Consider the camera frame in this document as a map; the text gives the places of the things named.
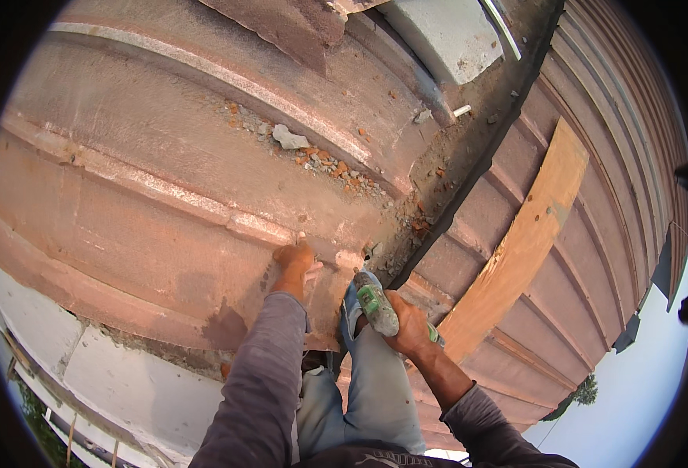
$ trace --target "blue jeans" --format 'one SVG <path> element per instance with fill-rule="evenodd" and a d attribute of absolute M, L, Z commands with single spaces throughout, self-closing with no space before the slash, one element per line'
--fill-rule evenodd
<path fill-rule="evenodd" d="M 380 282 L 368 273 L 378 285 Z M 351 353 L 351 383 L 347 413 L 330 369 L 313 369 L 302 376 L 302 406 L 297 411 L 301 459 L 342 444 L 382 440 L 412 454 L 425 450 L 419 416 L 401 357 L 371 326 L 353 338 L 362 309 L 354 284 L 341 306 L 341 333 Z"/>

